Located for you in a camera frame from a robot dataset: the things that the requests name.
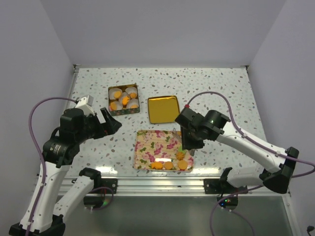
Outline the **tan scalloped cookie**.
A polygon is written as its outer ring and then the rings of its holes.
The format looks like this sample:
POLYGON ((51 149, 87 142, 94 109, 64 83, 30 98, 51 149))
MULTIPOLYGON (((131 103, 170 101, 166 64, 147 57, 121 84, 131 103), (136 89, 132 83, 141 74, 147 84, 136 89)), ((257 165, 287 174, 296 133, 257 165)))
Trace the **tan scalloped cookie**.
POLYGON ((132 92, 129 94, 129 96, 132 98, 132 99, 135 99, 137 97, 137 93, 135 92, 132 92))

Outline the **gold tin lid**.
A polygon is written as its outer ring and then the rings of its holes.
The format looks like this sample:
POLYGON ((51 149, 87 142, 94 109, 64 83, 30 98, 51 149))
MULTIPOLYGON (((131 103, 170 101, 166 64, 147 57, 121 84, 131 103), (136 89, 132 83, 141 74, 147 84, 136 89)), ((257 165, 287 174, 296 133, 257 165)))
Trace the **gold tin lid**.
POLYGON ((172 123, 180 113, 178 99, 174 95, 151 97, 147 102, 151 124, 172 123))

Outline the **orange star cookie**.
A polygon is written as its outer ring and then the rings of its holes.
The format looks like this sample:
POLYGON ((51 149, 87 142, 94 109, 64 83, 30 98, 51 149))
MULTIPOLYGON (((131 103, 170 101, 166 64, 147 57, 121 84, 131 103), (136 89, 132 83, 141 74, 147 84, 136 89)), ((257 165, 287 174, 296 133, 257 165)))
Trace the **orange star cookie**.
POLYGON ((121 103, 123 106, 126 106, 129 101, 130 101, 130 98, 128 96, 124 96, 121 98, 121 103))

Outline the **floral cookie tin box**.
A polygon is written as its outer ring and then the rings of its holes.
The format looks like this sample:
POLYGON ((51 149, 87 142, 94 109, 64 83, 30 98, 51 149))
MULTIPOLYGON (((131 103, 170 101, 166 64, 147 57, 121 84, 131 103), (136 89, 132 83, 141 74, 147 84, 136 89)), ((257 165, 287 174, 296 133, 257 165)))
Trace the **floral cookie tin box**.
POLYGON ((137 84, 109 87, 108 109, 112 116, 140 113, 140 101, 137 84))

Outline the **tan dotted round cookie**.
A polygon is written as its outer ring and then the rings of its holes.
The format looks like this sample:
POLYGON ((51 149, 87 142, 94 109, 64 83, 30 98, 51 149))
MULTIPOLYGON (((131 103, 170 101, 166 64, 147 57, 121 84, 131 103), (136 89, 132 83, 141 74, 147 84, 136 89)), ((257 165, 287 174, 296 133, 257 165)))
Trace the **tan dotted round cookie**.
POLYGON ((120 98, 121 95, 122 95, 122 93, 121 93, 120 91, 116 91, 116 92, 114 93, 114 98, 115 98, 115 99, 118 99, 118 98, 120 98))

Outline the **silver metal tongs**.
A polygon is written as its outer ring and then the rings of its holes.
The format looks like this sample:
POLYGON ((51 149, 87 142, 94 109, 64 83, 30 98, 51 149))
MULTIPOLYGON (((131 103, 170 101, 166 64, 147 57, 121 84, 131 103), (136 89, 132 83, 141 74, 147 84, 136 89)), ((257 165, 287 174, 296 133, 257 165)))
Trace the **silver metal tongs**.
MULTIPOLYGON (((174 138, 176 138, 178 140, 179 143, 182 143, 182 137, 181 137, 180 131, 177 131, 175 128, 173 128, 172 129, 172 135, 174 136, 174 138)), ((188 150, 188 152, 191 156, 194 156, 195 149, 190 149, 190 150, 188 150)))

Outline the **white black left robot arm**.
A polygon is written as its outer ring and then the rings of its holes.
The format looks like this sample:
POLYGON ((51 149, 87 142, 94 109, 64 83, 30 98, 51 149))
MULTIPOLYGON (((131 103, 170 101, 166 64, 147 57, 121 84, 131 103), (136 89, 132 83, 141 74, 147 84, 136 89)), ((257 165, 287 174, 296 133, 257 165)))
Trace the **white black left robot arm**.
POLYGON ((81 108, 64 111, 60 125, 41 151, 41 167, 30 205, 19 223, 10 227, 11 236, 61 236, 65 223, 76 206, 89 193, 115 191, 102 184, 101 172, 91 168, 80 171, 71 189, 58 201, 63 179, 69 171, 80 145, 88 139, 100 139, 115 134, 122 126, 106 108, 100 123, 93 112, 85 114, 81 108))

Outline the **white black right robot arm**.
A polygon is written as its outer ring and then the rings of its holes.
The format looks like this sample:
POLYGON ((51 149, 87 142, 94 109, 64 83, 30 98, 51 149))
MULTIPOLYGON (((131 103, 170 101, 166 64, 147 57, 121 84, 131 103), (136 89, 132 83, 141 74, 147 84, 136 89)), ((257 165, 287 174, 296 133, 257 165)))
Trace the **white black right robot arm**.
POLYGON ((231 119, 215 110, 205 116, 185 107, 175 119, 181 127, 183 149, 201 149, 204 141, 216 141, 232 147, 257 162, 256 169, 235 170, 227 167, 219 181, 221 191, 232 192, 246 185, 263 185, 285 194, 295 170, 299 151, 294 147, 277 147, 247 131, 238 131, 231 119))

